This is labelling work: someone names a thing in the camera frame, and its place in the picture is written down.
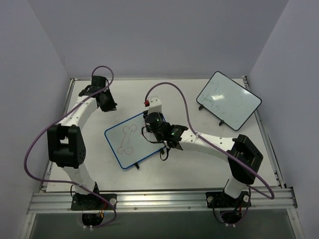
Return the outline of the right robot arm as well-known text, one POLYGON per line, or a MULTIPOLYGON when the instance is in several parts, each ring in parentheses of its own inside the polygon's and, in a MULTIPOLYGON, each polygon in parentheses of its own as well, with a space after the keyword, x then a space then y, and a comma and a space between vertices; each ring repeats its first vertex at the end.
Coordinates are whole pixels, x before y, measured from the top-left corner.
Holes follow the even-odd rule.
POLYGON ((227 181, 221 199, 226 205, 234 205, 247 185, 252 185, 263 161, 262 153, 249 137, 239 134, 236 138, 218 137, 194 133, 186 126, 165 122, 160 112, 143 112, 145 129, 167 150, 190 150, 219 158, 229 164, 231 177, 227 181))

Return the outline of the blue framed whiteboard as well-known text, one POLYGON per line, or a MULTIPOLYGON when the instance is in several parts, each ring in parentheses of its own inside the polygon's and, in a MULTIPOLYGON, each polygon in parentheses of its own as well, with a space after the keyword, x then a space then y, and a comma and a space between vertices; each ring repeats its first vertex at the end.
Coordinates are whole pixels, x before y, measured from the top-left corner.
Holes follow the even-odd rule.
POLYGON ((128 169, 156 154, 163 144, 153 144, 156 138, 142 130, 145 126, 143 113, 135 115, 105 130, 105 138, 122 169, 128 169))

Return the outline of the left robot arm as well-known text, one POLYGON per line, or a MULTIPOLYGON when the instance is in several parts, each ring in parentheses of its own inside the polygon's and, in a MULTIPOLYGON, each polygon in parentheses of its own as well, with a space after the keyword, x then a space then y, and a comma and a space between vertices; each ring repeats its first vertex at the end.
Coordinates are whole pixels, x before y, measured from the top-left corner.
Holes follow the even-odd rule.
POLYGON ((115 111, 116 103, 111 91, 102 87, 88 85, 77 98, 68 116, 47 130, 49 160, 76 183, 75 193, 83 196, 83 204, 89 209, 100 205, 101 197, 97 183, 91 178, 85 166, 86 147, 82 129, 91 114, 101 109, 103 112, 115 111))

